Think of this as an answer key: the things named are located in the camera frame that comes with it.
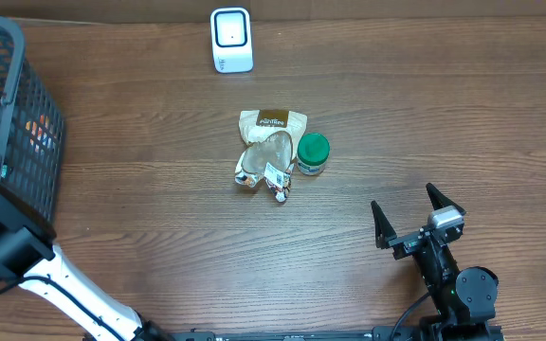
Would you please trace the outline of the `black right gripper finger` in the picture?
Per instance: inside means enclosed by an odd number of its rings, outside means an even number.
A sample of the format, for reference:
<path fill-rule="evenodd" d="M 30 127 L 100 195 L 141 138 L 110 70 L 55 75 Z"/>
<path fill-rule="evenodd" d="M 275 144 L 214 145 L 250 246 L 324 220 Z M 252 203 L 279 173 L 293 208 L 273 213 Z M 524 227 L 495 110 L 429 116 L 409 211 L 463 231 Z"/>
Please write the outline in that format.
<path fill-rule="evenodd" d="M 376 247 L 387 249 L 390 247 L 390 241 L 397 238 L 396 232 L 376 201 L 371 202 L 371 207 L 373 212 Z"/>
<path fill-rule="evenodd" d="M 440 190 L 438 190 L 432 183 L 426 184 L 426 190 L 429 200 L 435 210 L 442 209 L 447 206 L 453 206 L 461 215 L 466 214 L 466 210 L 456 204 L 454 201 L 446 197 Z"/>

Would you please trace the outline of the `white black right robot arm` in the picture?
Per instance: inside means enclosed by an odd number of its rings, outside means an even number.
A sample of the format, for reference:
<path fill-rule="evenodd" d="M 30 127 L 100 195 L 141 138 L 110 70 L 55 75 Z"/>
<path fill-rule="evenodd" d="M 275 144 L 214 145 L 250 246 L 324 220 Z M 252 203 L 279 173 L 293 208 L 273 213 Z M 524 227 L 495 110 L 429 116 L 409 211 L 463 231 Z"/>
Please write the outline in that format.
<path fill-rule="evenodd" d="M 433 184 L 426 184 L 433 210 L 419 230 L 399 237 L 380 205 L 372 201 L 375 244 L 393 257 L 411 257 L 427 292 L 411 304 L 391 327 L 375 327 L 374 340 L 495 341 L 504 338 L 496 316 L 498 277 L 480 266 L 461 270 L 449 244 L 464 234 L 466 211 Z"/>

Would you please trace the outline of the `green lid jar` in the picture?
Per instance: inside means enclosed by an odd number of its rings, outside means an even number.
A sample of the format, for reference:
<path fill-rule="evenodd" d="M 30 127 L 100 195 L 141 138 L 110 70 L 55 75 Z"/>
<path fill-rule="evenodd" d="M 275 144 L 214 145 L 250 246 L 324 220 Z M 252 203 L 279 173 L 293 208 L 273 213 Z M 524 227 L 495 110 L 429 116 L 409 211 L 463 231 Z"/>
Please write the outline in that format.
<path fill-rule="evenodd" d="M 319 133 L 304 135 L 298 145 L 297 161 L 304 175 L 318 175 L 325 169 L 330 154 L 328 139 Z"/>

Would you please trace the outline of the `beige brown snack bag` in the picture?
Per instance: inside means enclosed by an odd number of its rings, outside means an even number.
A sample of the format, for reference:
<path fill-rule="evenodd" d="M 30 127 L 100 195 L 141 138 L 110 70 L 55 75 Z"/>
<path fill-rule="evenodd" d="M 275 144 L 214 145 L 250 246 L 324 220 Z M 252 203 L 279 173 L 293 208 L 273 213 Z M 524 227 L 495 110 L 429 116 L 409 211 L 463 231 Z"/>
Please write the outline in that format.
<path fill-rule="evenodd" d="M 276 201 L 284 203 L 307 121 L 306 115 L 289 110 L 242 111 L 238 126 L 246 149 L 236 164 L 235 182 L 255 188 L 264 180 Z"/>

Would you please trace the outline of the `orange tissue pack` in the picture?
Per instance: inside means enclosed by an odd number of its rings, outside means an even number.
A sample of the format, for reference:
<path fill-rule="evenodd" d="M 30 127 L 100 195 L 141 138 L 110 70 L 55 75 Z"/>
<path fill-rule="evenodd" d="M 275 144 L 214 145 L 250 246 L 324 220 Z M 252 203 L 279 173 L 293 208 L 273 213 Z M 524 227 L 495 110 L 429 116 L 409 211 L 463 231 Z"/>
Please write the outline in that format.
<path fill-rule="evenodd" d="M 50 121 L 45 115 L 40 115 L 38 121 L 28 121 L 25 128 L 30 132 L 29 144 L 39 153 L 53 148 L 53 137 L 50 134 Z"/>

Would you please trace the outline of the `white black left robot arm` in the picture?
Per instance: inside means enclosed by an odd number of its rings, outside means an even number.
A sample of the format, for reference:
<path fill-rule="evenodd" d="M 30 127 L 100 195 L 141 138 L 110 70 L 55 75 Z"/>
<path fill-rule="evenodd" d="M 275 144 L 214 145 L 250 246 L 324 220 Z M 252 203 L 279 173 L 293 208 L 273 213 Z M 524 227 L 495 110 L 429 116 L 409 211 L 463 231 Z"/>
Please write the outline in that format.
<path fill-rule="evenodd" d="M 15 288 L 41 296 L 88 331 L 87 340 L 173 341 L 156 324 L 115 301 L 54 243 L 49 220 L 0 184 L 0 295 Z"/>

